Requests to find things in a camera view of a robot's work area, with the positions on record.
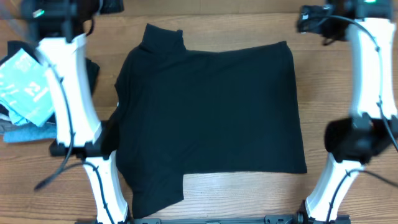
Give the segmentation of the black t-shirt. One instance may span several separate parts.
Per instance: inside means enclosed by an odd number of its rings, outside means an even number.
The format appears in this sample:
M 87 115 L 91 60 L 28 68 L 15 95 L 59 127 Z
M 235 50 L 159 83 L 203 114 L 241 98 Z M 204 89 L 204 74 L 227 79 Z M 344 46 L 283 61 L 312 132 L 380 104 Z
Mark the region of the black t-shirt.
M 284 41 L 195 51 L 181 30 L 148 24 L 115 89 L 116 165 L 135 218 L 181 202 L 187 174 L 307 172 L 294 59 Z

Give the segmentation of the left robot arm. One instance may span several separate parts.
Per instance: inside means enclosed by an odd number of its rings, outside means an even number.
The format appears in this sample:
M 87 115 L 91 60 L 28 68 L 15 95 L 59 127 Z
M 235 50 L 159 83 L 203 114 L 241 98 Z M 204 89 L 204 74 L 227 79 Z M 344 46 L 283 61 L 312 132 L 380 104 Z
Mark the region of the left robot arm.
M 50 145 L 52 156 L 64 158 L 60 167 L 39 182 L 40 190 L 61 173 L 73 168 L 71 156 L 81 161 L 96 202 L 95 223 L 130 223 L 129 205 L 121 192 L 116 167 L 118 125 L 100 121 L 91 98 L 86 71 L 84 23 L 96 15 L 123 12 L 121 0 L 25 0 L 21 19 L 28 25 L 35 54 L 46 67 L 57 138 Z

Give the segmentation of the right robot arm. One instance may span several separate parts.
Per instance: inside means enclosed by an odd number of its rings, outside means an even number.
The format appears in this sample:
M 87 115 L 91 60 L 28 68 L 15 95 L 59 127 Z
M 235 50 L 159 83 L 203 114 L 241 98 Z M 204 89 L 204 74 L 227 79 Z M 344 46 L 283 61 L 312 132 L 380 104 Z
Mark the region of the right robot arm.
M 327 1 L 301 7 L 299 33 L 321 35 L 325 45 L 349 42 L 353 93 L 349 115 L 326 127 L 325 167 L 292 223 L 349 223 L 349 216 L 338 214 L 349 188 L 372 157 L 397 145 L 392 73 L 396 28 L 392 1 Z

